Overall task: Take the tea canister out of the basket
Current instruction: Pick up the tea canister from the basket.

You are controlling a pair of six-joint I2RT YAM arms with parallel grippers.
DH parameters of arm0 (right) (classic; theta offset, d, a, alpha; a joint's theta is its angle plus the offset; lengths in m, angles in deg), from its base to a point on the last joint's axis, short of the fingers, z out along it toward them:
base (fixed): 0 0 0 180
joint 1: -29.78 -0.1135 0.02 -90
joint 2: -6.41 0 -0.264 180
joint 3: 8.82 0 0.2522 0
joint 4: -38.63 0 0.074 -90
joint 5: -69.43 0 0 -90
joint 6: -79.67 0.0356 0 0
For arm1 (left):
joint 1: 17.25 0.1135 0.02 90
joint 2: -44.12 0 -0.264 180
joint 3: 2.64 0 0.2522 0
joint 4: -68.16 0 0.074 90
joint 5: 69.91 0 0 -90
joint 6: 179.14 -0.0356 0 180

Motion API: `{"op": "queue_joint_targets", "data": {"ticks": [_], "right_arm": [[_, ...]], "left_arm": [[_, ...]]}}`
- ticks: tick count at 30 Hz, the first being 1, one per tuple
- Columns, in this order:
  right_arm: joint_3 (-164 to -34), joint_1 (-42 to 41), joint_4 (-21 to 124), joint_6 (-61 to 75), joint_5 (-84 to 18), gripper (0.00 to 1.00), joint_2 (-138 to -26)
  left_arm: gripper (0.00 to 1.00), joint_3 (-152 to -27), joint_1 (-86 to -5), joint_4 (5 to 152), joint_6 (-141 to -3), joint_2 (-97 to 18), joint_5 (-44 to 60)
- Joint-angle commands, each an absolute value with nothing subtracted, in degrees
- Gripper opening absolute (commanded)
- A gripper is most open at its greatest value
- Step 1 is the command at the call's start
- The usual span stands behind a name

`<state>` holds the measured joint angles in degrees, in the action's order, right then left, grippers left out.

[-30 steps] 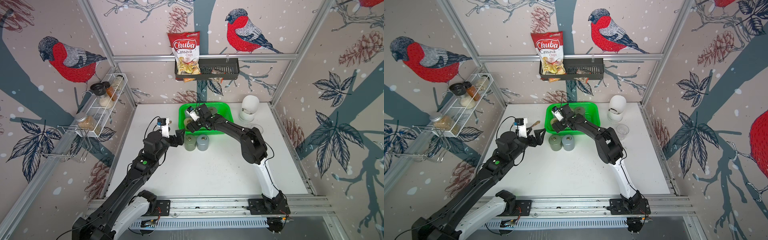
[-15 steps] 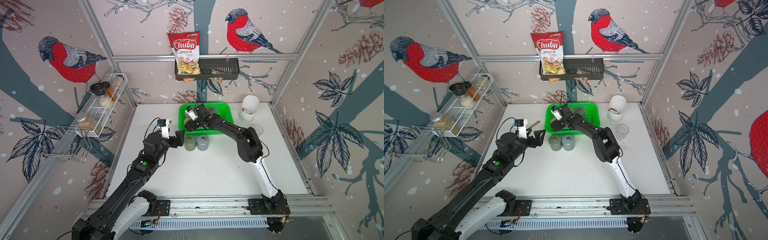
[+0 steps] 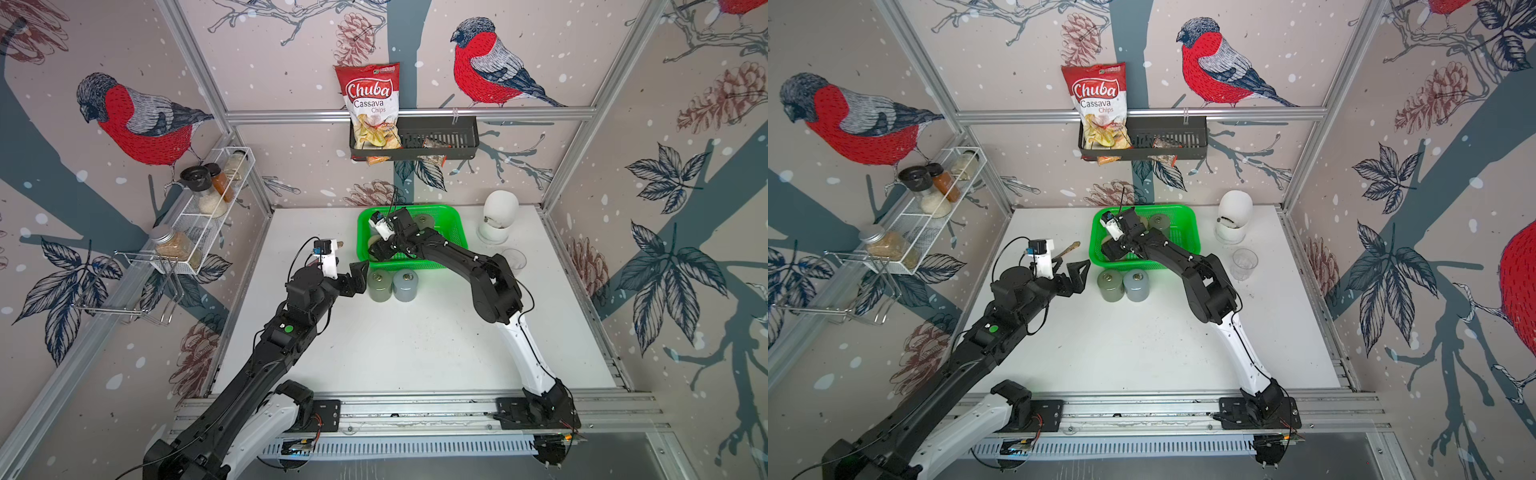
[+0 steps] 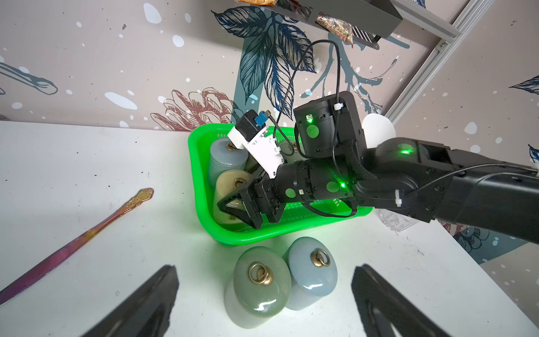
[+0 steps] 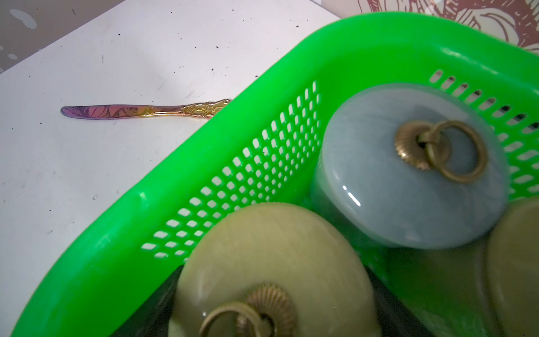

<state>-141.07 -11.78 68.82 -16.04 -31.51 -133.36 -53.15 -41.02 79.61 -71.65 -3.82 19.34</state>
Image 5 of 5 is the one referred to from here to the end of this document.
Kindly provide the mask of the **yellow canister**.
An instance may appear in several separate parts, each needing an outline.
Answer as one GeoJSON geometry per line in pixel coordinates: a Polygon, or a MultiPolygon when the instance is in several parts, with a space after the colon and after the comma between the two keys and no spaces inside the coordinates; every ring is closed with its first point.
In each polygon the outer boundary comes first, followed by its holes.
{"type": "Polygon", "coordinates": [[[380,336],[371,281],[345,237],[286,203],[220,220],[178,280],[170,336],[380,336]]]}
{"type": "Polygon", "coordinates": [[[538,335],[538,198],[456,249],[395,249],[394,294],[434,336],[538,335]]]}

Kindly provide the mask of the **blue canister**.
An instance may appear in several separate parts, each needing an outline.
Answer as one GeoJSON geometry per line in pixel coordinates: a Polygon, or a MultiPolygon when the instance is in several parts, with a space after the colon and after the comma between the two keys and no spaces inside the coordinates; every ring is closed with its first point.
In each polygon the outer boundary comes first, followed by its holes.
{"type": "Polygon", "coordinates": [[[437,250],[491,230],[509,189],[503,148],[475,110],[428,86],[386,84],[329,119],[311,199],[356,247],[437,250]]]}

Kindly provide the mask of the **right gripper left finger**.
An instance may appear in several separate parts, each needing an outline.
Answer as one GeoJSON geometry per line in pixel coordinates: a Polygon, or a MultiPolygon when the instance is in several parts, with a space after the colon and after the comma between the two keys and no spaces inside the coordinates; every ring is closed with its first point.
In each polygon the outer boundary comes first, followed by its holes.
{"type": "Polygon", "coordinates": [[[177,283],[184,266],[166,281],[111,336],[167,337],[177,283]]]}

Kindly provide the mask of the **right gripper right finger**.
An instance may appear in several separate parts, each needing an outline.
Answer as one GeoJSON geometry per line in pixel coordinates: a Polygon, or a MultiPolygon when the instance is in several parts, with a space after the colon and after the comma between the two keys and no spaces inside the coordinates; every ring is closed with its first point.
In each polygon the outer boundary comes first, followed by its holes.
{"type": "Polygon", "coordinates": [[[373,287],[383,337],[434,337],[371,269],[366,268],[366,272],[373,287]]]}

